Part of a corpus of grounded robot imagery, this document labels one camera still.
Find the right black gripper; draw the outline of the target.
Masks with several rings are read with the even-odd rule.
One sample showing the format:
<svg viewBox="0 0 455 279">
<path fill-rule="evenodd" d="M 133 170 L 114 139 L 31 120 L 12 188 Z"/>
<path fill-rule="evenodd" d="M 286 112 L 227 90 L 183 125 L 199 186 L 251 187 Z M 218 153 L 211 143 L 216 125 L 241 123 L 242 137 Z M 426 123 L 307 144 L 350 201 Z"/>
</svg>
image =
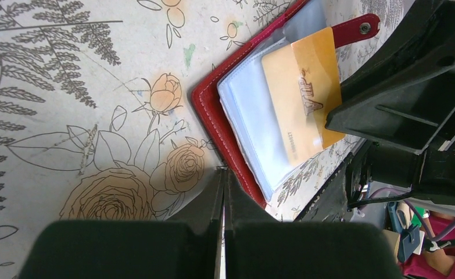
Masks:
<svg viewBox="0 0 455 279">
<path fill-rule="evenodd" d="M 399 193 L 370 203 L 455 206 L 455 1 L 415 1 L 341 94 L 326 128 L 368 139 L 346 169 L 349 208 L 374 181 Z"/>
</svg>

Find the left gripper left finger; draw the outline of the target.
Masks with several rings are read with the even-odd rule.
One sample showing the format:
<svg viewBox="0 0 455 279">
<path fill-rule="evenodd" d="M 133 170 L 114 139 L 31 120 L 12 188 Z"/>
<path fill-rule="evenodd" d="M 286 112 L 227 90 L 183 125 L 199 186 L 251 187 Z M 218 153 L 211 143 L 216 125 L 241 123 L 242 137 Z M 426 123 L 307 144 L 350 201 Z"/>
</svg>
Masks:
<svg viewBox="0 0 455 279">
<path fill-rule="evenodd" d="M 163 221 L 68 220 L 35 241 L 20 278 L 218 278 L 225 171 Z"/>
</svg>

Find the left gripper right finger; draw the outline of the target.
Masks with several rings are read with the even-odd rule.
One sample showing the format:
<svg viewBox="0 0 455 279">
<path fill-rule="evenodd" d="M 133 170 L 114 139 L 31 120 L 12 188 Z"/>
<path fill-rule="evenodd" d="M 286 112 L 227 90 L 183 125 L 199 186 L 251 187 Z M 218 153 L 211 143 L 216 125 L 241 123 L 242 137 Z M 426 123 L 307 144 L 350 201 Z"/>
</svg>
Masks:
<svg viewBox="0 0 455 279">
<path fill-rule="evenodd" d="M 370 224 L 281 222 L 231 171 L 224 174 L 227 278 L 400 278 L 384 234 Z"/>
</svg>

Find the beige card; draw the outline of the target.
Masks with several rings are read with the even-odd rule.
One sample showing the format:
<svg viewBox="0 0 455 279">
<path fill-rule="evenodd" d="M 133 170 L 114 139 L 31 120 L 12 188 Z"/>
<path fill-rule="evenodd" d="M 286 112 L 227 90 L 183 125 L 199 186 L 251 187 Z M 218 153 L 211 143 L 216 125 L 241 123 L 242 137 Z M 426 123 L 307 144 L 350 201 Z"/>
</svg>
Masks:
<svg viewBox="0 0 455 279">
<path fill-rule="evenodd" d="M 291 165 L 345 137 L 325 128 L 329 112 L 342 103 L 332 28 L 264 55 L 261 65 Z"/>
</svg>

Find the red leather card holder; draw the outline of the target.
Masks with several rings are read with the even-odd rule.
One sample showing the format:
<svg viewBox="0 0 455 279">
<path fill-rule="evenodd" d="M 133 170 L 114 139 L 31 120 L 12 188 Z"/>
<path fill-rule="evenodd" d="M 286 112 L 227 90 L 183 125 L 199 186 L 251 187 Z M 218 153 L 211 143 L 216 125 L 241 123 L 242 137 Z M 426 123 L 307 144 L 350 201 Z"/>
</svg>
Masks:
<svg viewBox="0 0 455 279">
<path fill-rule="evenodd" d="M 296 23 L 296 16 L 300 16 L 304 23 Z M 245 62 L 254 55 L 255 51 L 261 50 L 262 42 L 267 41 L 274 36 L 275 32 L 282 31 L 291 23 L 295 23 L 295 26 L 300 27 L 304 33 L 326 27 L 325 17 L 318 1 L 296 1 L 244 46 L 217 66 L 193 89 L 191 95 L 191 102 L 195 111 L 218 147 L 219 153 L 240 181 L 243 190 L 261 207 L 266 206 L 267 199 L 243 158 L 238 139 L 233 131 L 234 123 L 228 118 L 226 106 L 221 104 L 217 85 L 241 62 Z"/>
</svg>

